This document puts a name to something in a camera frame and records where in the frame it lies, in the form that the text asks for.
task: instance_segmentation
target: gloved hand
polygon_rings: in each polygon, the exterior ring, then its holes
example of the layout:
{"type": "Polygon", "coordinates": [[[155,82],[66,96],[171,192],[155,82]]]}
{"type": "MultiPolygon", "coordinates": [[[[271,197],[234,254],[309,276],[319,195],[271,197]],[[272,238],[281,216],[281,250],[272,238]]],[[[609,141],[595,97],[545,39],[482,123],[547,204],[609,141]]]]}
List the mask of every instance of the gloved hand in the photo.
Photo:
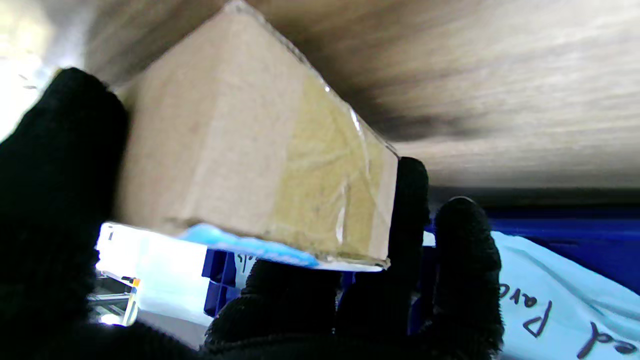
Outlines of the gloved hand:
{"type": "Polygon", "coordinates": [[[202,350],[265,358],[386,358],[399,351],[426,359],[495,357],[504,332],[500,256],[486,215],[466,198],[449,201],[435,218],[438,268],[421,286],[427,320],[407,336],[429,221],[424,165],[402,158],[396,184],[387,271],[358,274],[336,311],[337,273],[258,261],[241,296],[209,327],[202,350]],[[291,345],[300,336],[304,345],[291,345]]]}

